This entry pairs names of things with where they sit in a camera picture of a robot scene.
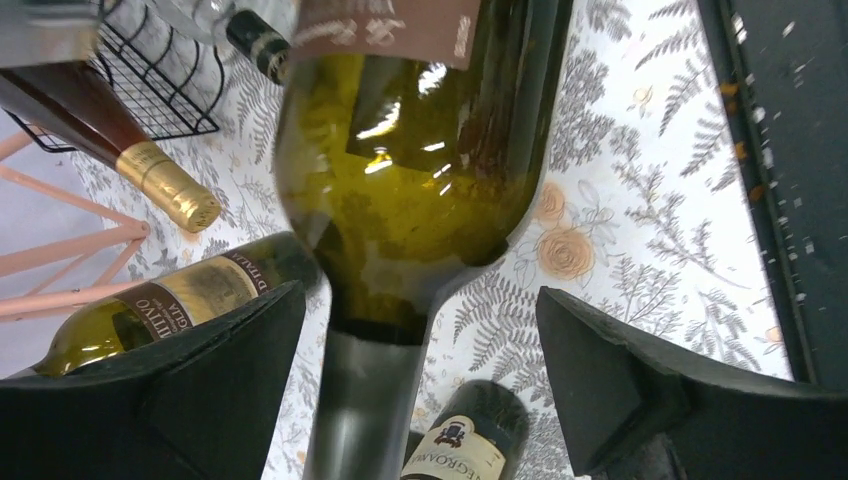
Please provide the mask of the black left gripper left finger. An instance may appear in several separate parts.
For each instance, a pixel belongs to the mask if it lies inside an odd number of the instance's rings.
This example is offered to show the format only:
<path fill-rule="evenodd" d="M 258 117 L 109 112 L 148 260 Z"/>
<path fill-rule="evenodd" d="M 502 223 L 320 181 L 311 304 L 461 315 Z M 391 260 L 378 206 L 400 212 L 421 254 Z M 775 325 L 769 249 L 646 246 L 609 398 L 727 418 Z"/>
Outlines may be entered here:
<path fill-rule="evenodd" d="M 290 282 L 63 377 L 1 383 L 5 479 L 258 479 L 305 316 Z"/>

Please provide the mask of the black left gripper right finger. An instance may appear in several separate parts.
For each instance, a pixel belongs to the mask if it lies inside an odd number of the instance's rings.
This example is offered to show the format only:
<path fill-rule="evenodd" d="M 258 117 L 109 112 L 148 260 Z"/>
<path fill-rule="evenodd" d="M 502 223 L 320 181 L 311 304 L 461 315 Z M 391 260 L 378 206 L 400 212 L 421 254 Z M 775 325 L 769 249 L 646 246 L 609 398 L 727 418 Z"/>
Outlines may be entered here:
<path fill-rule="evenodd" d="M 543 287 L 570 465 L 594 479 L 843 479 L 847 397 L 726 365 Z"/>

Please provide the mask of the small dark wine bottle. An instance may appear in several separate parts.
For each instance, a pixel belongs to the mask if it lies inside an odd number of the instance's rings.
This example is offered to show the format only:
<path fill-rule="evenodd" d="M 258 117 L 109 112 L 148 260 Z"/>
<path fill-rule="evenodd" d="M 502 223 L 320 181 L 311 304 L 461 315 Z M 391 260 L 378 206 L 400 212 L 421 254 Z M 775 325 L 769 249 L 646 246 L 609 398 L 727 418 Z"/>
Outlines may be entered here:
<path fill-rule="evenodd" d="M 400 479 L 512 479 L 529 429 L 529 411 L 516 394 L 490 380 L 468 381 L 423 435 Z"/>

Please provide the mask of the green wine bottle grey cap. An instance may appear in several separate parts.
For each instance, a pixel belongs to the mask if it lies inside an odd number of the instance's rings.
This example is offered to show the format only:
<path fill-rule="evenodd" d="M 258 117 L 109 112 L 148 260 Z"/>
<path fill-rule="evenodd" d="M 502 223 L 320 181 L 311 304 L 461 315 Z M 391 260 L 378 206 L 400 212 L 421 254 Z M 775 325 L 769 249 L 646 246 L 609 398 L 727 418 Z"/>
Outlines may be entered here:
<path fill-rule="evenodd" d="M 438 310 L 525 231 L 568 1 L 304 1 L 274 149 L 331 287 L 304 477 L 396 479 Z"/>

